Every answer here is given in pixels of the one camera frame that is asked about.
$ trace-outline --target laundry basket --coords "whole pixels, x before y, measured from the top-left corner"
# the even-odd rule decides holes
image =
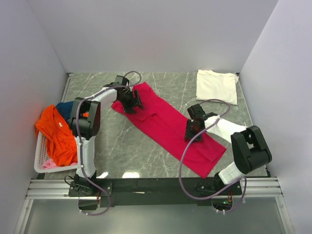
[[[39,132],[38,139],[37,139],[36,154],[35,154],[35,164],[34,164],[34,168],[36,172],[38,173],[60,172],[60,171],[77,169],[78,167],[78,165],[72,165],[72,166],[56,167],[56,168],[51,168],[51,169],[43,169],[42,165],[49,158],[50,157],[47,154],[47,148],[46,148],[46,137],[41,132]]]

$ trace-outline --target red t-shirt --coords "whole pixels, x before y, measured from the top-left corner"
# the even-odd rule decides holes
[[[157,96],[147,83],[138,84],[133,90],[138,90],[144,110],[135,107],[136,114],[126,114],[119,101],[115,101],[112,108],[180,160],[187,145],[184,141],[187,118]],[[190,145],[183,164],[206,178],[225,150],[225,147],[203,133],[201,142]]]

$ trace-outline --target orange shirt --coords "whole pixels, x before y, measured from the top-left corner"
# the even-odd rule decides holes
[[[47,107],[35,124],[46,138],[48,156],[59,166],[77,162],[77,146],[72,130],[54,105]]]

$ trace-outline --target marble table surface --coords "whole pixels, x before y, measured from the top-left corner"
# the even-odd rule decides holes
[[[63,100],[71,101],[76,97],[86,97],[99,91],[103,85],[115,80],[116,75],[124,73],[73,73],[69,76]],[[137,75],[127,78],[132,83]],[[189,118],[187,108],[199,103],[195,98],[196,73],[142,73],[142,82],[147,82],[152,89],[183,115]],[[236,124],[251,126],[252,121],[244,99],[240,84],[236,86],[238,105],[231,105],[230,112],[224,117]],[[221,103],[204,103],[206,113],[221,114],[226,106]],[[224,169],[233,162],[230,143],[210,134],[215,140],[227,148],[225,154],[216,164],[209,176]],[[101,112],[101,127],[95,140],[95,166],[100,178],[156,178],[177,177],[179,161],[170,155],[156,142],[137,129],[125,116],[115,112],[110,106]],[[47,173],[47,179],[63,179],[65,175],[74,175],[75,170]],[[266,167],[259,168],[248,176],[267,176]],[[182,169],[183,177],[197,177],[187,167]]]

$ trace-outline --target white backdrop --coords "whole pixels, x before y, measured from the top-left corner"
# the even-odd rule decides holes
[[[279,0],[240,74],[297,234],[312,233],[312,2]]]
[[[26,0],[0,1],[0,229],[13,233],[35,174],[34,124],[66,73]]]
[[[240,72],[277,0],[28,0],[67,72]]]

